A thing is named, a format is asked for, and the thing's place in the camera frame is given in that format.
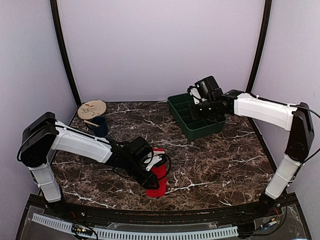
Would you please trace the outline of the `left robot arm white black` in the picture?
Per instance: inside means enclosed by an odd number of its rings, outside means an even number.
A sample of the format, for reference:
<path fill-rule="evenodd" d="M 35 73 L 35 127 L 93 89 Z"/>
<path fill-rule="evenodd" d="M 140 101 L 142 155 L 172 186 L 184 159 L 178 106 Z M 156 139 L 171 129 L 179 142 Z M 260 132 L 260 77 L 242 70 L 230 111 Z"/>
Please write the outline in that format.
<path fill-rule="evenodd" d="M 160 187 L 159 177 L 146 161 L 154 156 L 153 149 L 143 137 L 118 142 L 93 136 L 65 125 L 56 120 L 54 113 L 46 112 L 23 131 L 16 158 L 31 171 L 44 198 L 51 203 L 51 210 L 60 218 L 67 218 L 71 208 L 62 200 L 62 191 L 48 162 L 50 151 L 76 154 L 125 170 L 146 190 Z"/>

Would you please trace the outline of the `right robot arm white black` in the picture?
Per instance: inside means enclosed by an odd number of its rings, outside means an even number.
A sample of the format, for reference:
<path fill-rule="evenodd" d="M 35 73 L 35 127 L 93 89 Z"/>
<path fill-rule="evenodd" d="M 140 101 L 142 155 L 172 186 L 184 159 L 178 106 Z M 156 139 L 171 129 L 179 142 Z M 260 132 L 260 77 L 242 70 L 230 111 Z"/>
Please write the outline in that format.
<path fill-rule="evenodd" d="M 276 200 L 294 181 L 310 154 L 315 137 L 313 119 L 318 113 L 305 102 L 283 103 L 240 90 L 221 93 L 219 89 L 204 92 L 199 85 L 190 86 L 196 114 L 235 115 L 252 119 L 266 141 L 275 161 L 276 171 L 264 190 L 267 196 L 255 205 L 255 213 L 266 217 Z"/>

